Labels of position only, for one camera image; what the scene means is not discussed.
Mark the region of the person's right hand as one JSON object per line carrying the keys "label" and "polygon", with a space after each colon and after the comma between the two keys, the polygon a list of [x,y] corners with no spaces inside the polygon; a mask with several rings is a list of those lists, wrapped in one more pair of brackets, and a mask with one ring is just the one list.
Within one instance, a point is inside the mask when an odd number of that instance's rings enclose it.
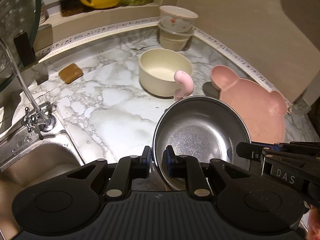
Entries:
{"label": "person's right hand", "polygon": [[320,240],[320,214],[317,207],[312,206],[308,220],[307,240]]}

